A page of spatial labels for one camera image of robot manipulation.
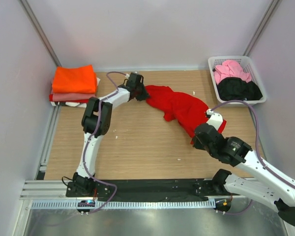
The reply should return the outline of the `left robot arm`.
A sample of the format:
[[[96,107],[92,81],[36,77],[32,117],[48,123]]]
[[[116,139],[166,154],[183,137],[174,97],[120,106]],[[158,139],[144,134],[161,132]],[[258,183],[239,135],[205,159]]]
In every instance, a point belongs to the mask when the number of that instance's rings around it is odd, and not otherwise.
[[[76,172],[67,184],[67,197],[88,197],[95,193],[96,184],[102,183],[95,179],[95,164],[100,144],[109,131],[114,108],[132,99],[143,101],[149,98],[144,85],[143,75],[137,72],[125,76],[123,84],[100,98],[92,97],[86,104],[81,125],[84,132],[84,144],[81,159]]]

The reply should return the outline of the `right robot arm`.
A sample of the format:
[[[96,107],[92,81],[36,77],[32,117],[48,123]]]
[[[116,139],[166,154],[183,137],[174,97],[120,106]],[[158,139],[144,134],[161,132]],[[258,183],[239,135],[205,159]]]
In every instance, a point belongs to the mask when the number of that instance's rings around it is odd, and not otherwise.
[[[220,169],[209,189],[218,195],[238,194],[259,202],[295,227],[295,180],[260,157],[259,152],[237,137],[225,138],[207,123],[195,129],[195,138],[218,161],[251,174],[257,182]]]

